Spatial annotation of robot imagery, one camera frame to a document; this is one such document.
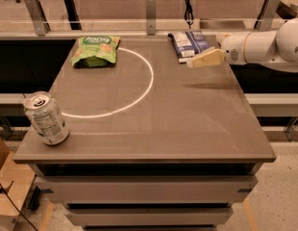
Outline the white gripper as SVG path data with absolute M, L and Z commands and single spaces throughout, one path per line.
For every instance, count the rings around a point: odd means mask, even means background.
M 247 64 L 244 57 L 245 41 L 249 36 L 248 32 L 242 33 L 218 33 L 215 35 L 221 49 L 211 49 L 197 54 L 186 62 L 189 68 L 219 65 L 225 61 L 228 64 Z

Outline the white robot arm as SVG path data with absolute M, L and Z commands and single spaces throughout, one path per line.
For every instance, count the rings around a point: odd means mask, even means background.
M 273 70 L 298 73 L 298 17 L 278 30 L 219 34 L 220 48 L 210 47 L 186 61 L 189 68 L 227 64 L 260 64 Z

